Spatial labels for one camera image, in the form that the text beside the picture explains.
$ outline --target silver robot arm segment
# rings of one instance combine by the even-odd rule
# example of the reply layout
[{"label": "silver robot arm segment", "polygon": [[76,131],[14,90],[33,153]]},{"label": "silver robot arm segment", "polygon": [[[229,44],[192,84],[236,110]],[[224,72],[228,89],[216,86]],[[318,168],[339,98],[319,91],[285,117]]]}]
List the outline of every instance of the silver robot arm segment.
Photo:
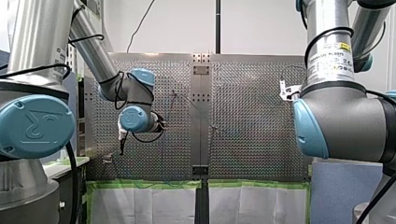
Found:
[{"label": "silver robot arm segment", "polygon": [[381,29],[385,29],[385,19],[396,1],[358,0],[357,2],[360,7],[353,24],[355,34],[352,36],[352,49],[355,72],[359,73],[371,68],[373,57],[370,51]]},{"label": "silver robot arm segment", "polygon": [[[80,2],[75,1],[74,10],[79,8]],[[93,26],[81,10],[72,22],[70,37],[79,39],[92,35],[96,35]],[[102,98],[127,104],[120,113],[120,126],[132,133],[160,132],[163,120],[151,111],[154,74],[145,69],[135,69],[127,76],[121,76],[100,39],[90,38],[75,45],[99,83]]]}]

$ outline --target wall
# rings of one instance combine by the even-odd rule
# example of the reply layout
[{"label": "wall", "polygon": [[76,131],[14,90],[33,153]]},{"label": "wall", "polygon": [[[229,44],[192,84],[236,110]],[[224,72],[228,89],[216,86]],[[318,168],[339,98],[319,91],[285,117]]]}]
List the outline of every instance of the wall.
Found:
[{"label": "wall", "polygon": [[[111,45],[114,51],[125,52],[151,0],[118,0],[117,4],[104,1],[104,24]],[[156,1],[135,36],[131,52],[214,51],[215,2]],[[351,24],[356,9],[356,3],[349,8]],[[356,75],[367,89],[389,88],[389,47],[393,39],[389,38],[389,31],[394,25],[389,16],[386,35],[373,51],[373,69]],[[306,30],[293,0],[222,1],[221,33],[221,52],[227,54],[303,55],[306,47]]]}]

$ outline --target perforated metal panel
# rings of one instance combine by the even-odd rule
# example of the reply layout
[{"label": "perforated metal panel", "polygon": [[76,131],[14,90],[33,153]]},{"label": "perforated metal panel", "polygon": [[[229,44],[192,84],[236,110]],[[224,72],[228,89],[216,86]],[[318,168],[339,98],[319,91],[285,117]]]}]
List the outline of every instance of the perforated metal panel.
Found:
[{"label": "perforated metal panel", "polygon": [[[89,75],[86,84],[88,82],[91,86],[85,89],[92,90],[87,95],[92,100],[88,100],[86,105],[86,117],[87,129],[92,129],[86,133],[86,145],[94,156],[88,169],[88,178],[190,179],[190,105],[183,99],[175,98],[173,91],[190,95],[191,56],[113,54],[112,58],[121,71],[146,68],[156,74],[153,110],[163,115],[170,127],[160,140],[150,144],[136,142],[129,135],[124,155],[120,156],[117,126],[120,111],[115,110],[114,103],[99,97],[98,84]],[[153,139],[157,135],[137,134],[145,140]]]},{"label": "perforated metal panel", "polygon": [[[89,74],[85,77],[89,179],[191,179],[193,165],[208,164],[209,178],[307,180],[310,160],[296,147],[291,103],[279,97],[282,73],[288,85],[303,82],[303,69],[287,68],[302,64],[303,57],[206,55],[205,63],[186,54],[112,54],[112,58],[122,71],[143,67],[157,75],[153,108],[170,127],[151,144],[130,136],[120,156],[120,111],[99,98]],[[156,133],[139,136],[152,139]]]},{"label": "perforated metal panel", "polygon": [[310,160],[295,143],[291,103],[279,80],[304,81],[302,57],[213,56],[210,178],[302,181]]}]

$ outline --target black cable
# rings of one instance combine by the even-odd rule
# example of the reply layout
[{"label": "black cable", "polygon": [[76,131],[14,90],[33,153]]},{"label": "black cable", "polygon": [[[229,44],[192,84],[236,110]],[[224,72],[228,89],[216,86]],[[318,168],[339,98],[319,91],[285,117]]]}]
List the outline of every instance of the black cable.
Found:
[{"label": "black cable", "polygon": [[116,98],[114,100],[114,107],[116,108],[116,110],[121,110],[128,103],[128,100],[125,99],[125,101],[122,103],[122,105],[120,107],[117,106],[117,101],[118,100],[122,100],[120,98],[120,91],[121,91],[121,88],[122,88],[123,80],[125,78],[125,73],[124,72],[119,71],[118,75],[120,75],[120,74],[122,74],[121,79],[119,80],[118,85],[115,85],[115,90],[114,90],[115,93],[116,93]]},{"label": "black cable", "polygon": [[305,30],[308,29],[308,24],[306,24],[306,20],[305,20],[305,15],[304,15],[304,5],[303,5],[303,1],[299,0],[300,3],[300,14],[301,14],[301,20],[303,21],[303,25],[305,27]]},{"label": "black cable", "polygon": [[163,132],[164,132],[164,130],[162,129],[161,132],[160,132],[160,134],[159,134],[157,137],[155,137],[154,139],[148,140],[148,141],[142,140],[142,139],[138,138],[134,133],[132,133],[132,136],[133,136],[134,139],[136,139],[136,141],[138,141],[138,142],[141,142],[141,143],[152,143],[152,142],[157,141],[161,136],[163,136]]},{"label": "black cable", "polygon": [[378,92],[378,91],[369,91],[369,90],[366,90],[366,93],[379,96],[379,97],[383,98],[384,100],[386,100],[386,101],[387,101],[388,103],[390,103],[391,105],[396,106],[396,102],[395,102],[392,98],[390,98],[389,96],[387,96],[386,94],[380,93],[380,92]]},{"label": "black cable", "polygon": [[334,27],[332,29],[329,30],[325,30],[322,33],[320,33],[319,35],[315,36],[311,42],[308,44],[308,47],[306,47],[306,51],[305,51],[305,56],[304,56],[304,62],[305,62],[305,67],[308,66],[308,56],[309,56],[309,51],[311,51],[311,49],[314,47],[314,45],[326,34],[331,33],[333,31],[348,31],[350,32],[350,36],[352,37],[354,34],[354,31],[352,28],[350,27],[345,27],[345,26],[339,26],[339,27]]},{"label": "black cable", "polygon": [[373,49],[375,49],[376,47],[378,47],[378,45],[382,42],[382,39],[384,38],[384,36],[385,36],[385,32],[387,31],[387,23],[384,21],[384,28],[382,29],[382,34],[381,34],[381,36],[379,37],[379,39],[378,39],[378,41],[375,43],[375,45],[373,45],[369,50],[367,50],[366,52],[364,52],[363,54],[361,54],[361,55],[359,55],[359,56],[354,56],[353,58],[355,59],[355,58],[359,58],[359,57],[361,57],[361,56],[363,56],[363,55],[366,55],[366,54],[368,54],[368,53],[370,53],[371,51],[373,51]]},{"label": "black cable", "polygon": [[55,64],[51,64],[51,65],[43,65],[43,66],[38,66],[38,67],[34,67],[34,68],[23,69],[23,70],[12,72],[12,73],[6,73],[6,74],[1,75],[0,78],[15,77],[18,75],[32,73],[32,72],[41,71],[41,70],[45,70],[45,69],[49,69],[49,68],[55,68],[55,67],[66,68],[66,73],[64,74],[63,79],[67,78],[72,71],[72,69],[67,64],[55,63]]},{"label": "black cable", "polygon": [[134,80],[136,80],[140,85],[142,85],[142,87],[145,88],[146,91],[148,91],[148,93],[150,94],[150,96],[151,96],[151,102],[154,101],[154,94],[152,93],[152,90],[150,90],[149,87],[146,86],[146,84],[144,84],[142,81],[140,81],[139,78],[135,77],[134,74],[127,73],[127,76],[128,76],[128,77],[133,77]]},{"label": "black cable", "polygon": [[85,6],[84,6],[84,5],[79,6],[79,8],[76,9],[76,10],[73,12],[72,22],[71,22],[71,23],[73,23],[74,19],[76,18],[76,16],[78,15],[78,13],[79,13],[82,9],[85,10]]},{"label": "black cable", "polygon": [[364,209],[364,211],[361,213],[361,216],[359,217],[358,221],[356,224],[361,224],[363,223],[364,219],[366,219],[367,215],[370,213],[371,210],[375,207],[375,205],[381,200],[381,198],[387,193],[387,191],[392,187],[392,185],[396,182],[396,173],[392,175],[390,180],[388,180],[387,184],[378,192],[377,195],[370,201],[369,205]]},{"label": "black cable", "polygon": [[91,38],[94,38],[94,37],[100,37],[100,40],[104,40],[105,39],[104,35],[90,35],[90,36],[85,36],[85,37],[74,39],[74,40],[69,40],[69,44],[73,45],[74,43],[76,43],[78,41],[83,41],[83,40],[91,39]]},{"label": "black cable", "polygon": [[134,36],[137,34],[137,32],[140,29],[140,26],[142,26],[143,21],[145,20],[146,16],[149,14],[149,10],[151,9],[152,5],[154,4],[155,0],[152,0],[151,3],[148,6],[148,9],[146,10],[145,15],[143,16],[142,20],[139,22],[139,25],[137,26],[136,30],[131,36],[131,41],[129,42],[128,48],[126,49],[126,52],[129,53],[129,48],[132,46],[132,42],[134,41]]},{"label": "black cable", "polygon": [[6,63],[6,64],[0,66],[0,70],[3,70],[3,69],[5,69],[5,68],[8,68],[8,63]]},{"label": "black cable", "polygon": [[76,158],[70,142],[66,144],[67,155],[70,160],[70,167],[72,172],[72,213],[70,216],[70,224],[75,224],[78,218],[78,168]]}]

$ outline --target blue end cap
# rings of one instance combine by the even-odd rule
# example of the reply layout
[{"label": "blue end cap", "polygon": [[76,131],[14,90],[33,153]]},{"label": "blue end cap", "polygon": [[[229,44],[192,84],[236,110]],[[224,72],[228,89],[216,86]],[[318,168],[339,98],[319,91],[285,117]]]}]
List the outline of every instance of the blue end cap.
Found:
[{"label": "blue end cap", "polygon": [[303,99],[293,103],[294,128],[298,148],[306,155],[312,157],[329,158],[326,140],[318,125],[315,116]]},{"label": "blue end cap", "polygon": [[154,73],[144,68],[135,68],[131,71],[132,75],[137,77],[144,84],[153,87],[155,83]]},{"label": "blue end cap", "polygon": [[389,96],[393,100],[396,100],[396,90],[387,91],[387,96]]},{"label": "blue end cap", "polygon": [[369,59],[364,64],[363,68],[361,69],[361,72],[367,72],[368,70],[371,69],[372,65],[373,65],[373,55],[370,54]]},{"label": "blue end cap", "polygon": [[47,157],[66,145],[75,123],[69,107],[58,98],[19,98],[0,111],[0,154],[14,159]]},{"label": "blue end cap", "polygon": [[139,133],[149,124],[149,117],[146,112],[137,105],[130,105],[122,110],[120,115],[120,125],[126,131]]}]

